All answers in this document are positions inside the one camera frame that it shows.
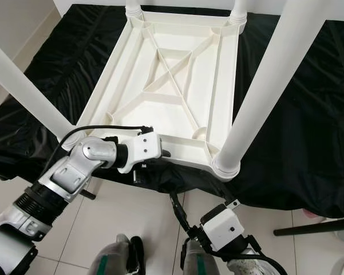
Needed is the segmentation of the black cloth table cover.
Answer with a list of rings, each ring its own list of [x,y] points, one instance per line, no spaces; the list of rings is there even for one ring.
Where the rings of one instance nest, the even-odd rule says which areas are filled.
[[[75,124],[126,23],[122,6],[74,3],[41,46],[25,75]],[[234,116],[246,95],[279,15],[248,13],[238,42]],[[0,178],[36,181],[58,139],[11,97],[0,105]],[[103,180],[160,193],[200,189],[213,195],[217,180],[202,170],[156,163],[132,173],[96,171]],[[344,217],[344,21],[326,21],[292,80],[224,184],[242,204],[307,209]]]

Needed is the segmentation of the white plastic children table top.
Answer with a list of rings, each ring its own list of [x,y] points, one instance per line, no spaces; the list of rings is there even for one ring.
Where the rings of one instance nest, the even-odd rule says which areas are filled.
[[[234,121],[240,33],[226,17],[128,16],[77,124],[118,125],[94,135],[121,140],[152,127],[172,163],[211,172]]]

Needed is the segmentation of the black metal table leg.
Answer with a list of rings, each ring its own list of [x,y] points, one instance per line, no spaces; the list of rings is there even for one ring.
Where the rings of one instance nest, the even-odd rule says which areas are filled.
[[[307,235],[315,233],[327,233],[327,231],[344,230],[344,218],[331,222],[312,223],[311,225],[303,225],[300,227],[289,227],[276,229],[273,231],[274,236],[285,235]]]
[[[97,194],[95,192],[95,189],[90,188],[90,187],[85,187],[83,188],[83,190],[80,192],[80,194],[85,197],[88,198],[90,200],[95,200],[97,197]]]

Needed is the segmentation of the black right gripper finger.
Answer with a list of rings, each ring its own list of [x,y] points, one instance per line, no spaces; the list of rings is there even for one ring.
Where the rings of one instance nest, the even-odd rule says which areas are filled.
[[[175,217],[179,221],[180,227],[182,227],[185,233],[188,233],[191,227],[188,224],[187,213],[183,209],[183,205],[179,199],[179,195],[177,193],[172,192],[169,194],[169,197],[172,202],[173,212],[175,213]]]

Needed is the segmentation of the grey left robot leg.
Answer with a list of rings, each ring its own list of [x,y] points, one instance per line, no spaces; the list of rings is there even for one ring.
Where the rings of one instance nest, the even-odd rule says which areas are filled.
[[[87,275],[145,275],[145,252],[142,238],[118,234],[114,243],[101,249]]]

